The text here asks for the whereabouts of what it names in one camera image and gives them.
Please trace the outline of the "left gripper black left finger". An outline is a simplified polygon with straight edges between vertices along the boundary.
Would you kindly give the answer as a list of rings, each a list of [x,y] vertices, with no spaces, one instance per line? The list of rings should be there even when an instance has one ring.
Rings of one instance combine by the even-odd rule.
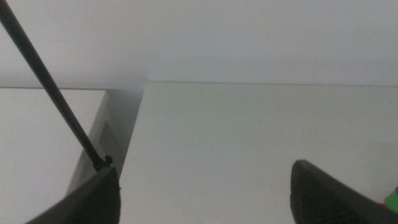
[[[119,221],[119,178],[114,167],[106,167],[28,224],[114,224]]]

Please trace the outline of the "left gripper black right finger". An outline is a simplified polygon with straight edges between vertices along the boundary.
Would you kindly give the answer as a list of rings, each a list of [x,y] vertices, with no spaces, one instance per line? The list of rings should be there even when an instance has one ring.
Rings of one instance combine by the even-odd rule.
[[[299,224],[397,224],[396,212],[303,159],[292,166],[290,209]]]

